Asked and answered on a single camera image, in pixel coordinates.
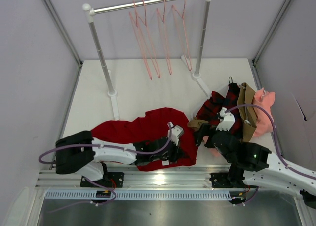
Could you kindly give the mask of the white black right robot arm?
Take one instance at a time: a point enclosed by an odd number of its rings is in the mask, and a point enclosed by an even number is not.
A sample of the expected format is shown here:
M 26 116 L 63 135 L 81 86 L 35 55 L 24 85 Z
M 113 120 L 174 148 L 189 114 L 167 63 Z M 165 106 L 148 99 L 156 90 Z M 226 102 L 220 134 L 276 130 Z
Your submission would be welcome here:
M 218 131 L 202 124 L 194 132 L 196 145 L 207 138 L 205 147 L 216 149 L 230 164 L 227 173 L 212 174 L 214 188 L 264 187 L 303 199 L 305 205 L 316 207 L 316 174 L 298 165 L 284 164 L 279 156 L 256 143 L 241 142 L 228 131 Z

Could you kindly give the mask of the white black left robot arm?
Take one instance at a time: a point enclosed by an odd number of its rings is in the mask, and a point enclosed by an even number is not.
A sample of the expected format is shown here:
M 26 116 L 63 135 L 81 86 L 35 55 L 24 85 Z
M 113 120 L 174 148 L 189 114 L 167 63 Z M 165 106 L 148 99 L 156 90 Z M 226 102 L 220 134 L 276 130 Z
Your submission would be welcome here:
M 180 148 L 184 130 L 174 126 L 167 136 L 136 143 L 113 143 L 82 131 L 56 142 L 56 173 L 78 174 L 91 181 L 105 180 L 106 163 L 119 163 L 144 167 L 146 171 L 156 170 L 158 164 L 168 166 L 177 163 L 185 153 Z

